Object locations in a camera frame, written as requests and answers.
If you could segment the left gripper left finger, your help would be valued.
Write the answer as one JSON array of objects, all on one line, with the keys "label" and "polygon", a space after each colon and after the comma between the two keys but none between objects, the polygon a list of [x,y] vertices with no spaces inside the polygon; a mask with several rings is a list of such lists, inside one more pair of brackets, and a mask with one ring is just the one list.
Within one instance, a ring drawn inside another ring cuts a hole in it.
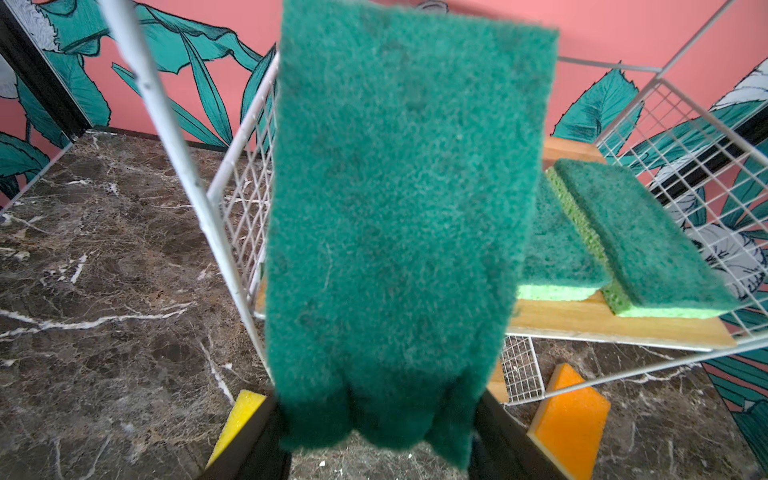
[{"label": "left gripper left finger", "polygon": [[284,422],[276,396],[266,400],[198,479],[288,479],[291,453],[280,444]]}]

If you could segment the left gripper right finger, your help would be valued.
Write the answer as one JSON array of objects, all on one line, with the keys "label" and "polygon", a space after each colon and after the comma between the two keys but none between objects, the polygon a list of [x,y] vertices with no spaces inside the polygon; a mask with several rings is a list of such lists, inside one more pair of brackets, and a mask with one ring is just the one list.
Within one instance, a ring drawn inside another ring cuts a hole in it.
[{"label": "left gripper right finger", "polygon": [[489,390],[477,405],[467,472],[470,480],[566,478]]}]

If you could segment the orange sponge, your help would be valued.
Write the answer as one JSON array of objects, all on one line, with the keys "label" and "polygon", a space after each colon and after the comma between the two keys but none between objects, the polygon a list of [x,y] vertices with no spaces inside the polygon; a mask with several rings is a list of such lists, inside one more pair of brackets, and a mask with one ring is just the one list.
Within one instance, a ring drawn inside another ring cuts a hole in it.
[{"label": "orange sponge", "polygon": [[592,387],[560,394],[542,401],[527,436],[566,478],[588,480],[610,409]]}]

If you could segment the dark green sponge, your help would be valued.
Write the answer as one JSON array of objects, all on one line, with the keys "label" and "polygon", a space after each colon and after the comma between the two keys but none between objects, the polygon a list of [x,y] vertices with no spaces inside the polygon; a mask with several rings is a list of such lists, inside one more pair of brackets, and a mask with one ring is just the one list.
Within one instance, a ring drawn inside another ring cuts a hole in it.
[{"label": "dark green sponge", "polygon": [[610,275],[601,292],[615,315],[708,319],[737,307],[725,282],[630,170],[560,159],[545,175]]},{"label": "dark green sponge", "polygon": [[266,346],[289,450],[358,432],[458,469],[513,313],[559,34],[287,1]]},{"label": "dark green sponge", "polygon": [[517,298],[582,301],[609,281],[610,275],[584,244],[550,181],[541,176]]}]

